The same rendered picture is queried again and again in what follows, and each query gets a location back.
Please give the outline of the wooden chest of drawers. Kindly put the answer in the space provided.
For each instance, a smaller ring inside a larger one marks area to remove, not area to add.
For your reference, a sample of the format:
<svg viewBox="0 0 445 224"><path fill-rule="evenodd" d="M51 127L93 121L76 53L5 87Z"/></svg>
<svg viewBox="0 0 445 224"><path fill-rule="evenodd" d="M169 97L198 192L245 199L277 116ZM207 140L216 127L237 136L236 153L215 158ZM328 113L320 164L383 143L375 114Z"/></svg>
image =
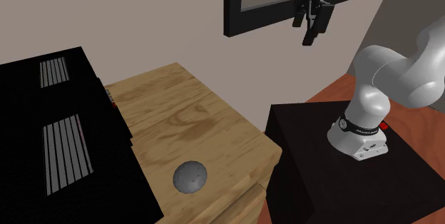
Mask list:
<svg viewBox="0 0 445 224"><path fill-rule="evenodd" d="M281 148L178 63L108 85L163 212L157 224L257 224ZM197 192L173 185L179 165L208 173Z"/></svg>

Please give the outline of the black robot stand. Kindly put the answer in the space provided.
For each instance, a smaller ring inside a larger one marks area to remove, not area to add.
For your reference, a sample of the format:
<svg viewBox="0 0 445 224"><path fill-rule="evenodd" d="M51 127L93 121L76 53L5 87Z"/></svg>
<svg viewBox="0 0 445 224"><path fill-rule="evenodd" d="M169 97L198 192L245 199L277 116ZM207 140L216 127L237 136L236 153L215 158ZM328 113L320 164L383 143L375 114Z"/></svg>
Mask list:
<svg viewBox="0 0 445 224"><path fill-rule="evenodd" d="M327 132L348 104L271 106L265 134L282 149L267 187L272 224L412 224L445 207L445 180L391 128L375 158L332 147Z"/></svg>

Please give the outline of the grey ball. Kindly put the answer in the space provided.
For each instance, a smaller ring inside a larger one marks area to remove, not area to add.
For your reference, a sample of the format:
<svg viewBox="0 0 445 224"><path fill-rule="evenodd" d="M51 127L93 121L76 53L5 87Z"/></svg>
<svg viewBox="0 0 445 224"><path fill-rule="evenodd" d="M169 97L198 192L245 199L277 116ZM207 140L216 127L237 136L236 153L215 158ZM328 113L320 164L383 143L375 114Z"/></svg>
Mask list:
<svg viewBox="0 0 445 224"><path fill-rule="evenodd" d="M206 183L208 172L198 161L186 161L179 165L173 174L175 189L184 194L199 191Z"/></svg>

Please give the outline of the black appliance with grey vents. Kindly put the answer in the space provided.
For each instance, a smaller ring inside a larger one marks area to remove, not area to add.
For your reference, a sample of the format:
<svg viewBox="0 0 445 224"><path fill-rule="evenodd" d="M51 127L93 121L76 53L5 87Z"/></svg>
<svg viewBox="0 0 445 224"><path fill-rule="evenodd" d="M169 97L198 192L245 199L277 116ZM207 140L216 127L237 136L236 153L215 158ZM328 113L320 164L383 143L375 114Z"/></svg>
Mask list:
<svg viewBox="0 0 445 224"><path fill-rule="evenodd" d="M0 65L0 224L156 224L121 112L81 47Z"/></svg>

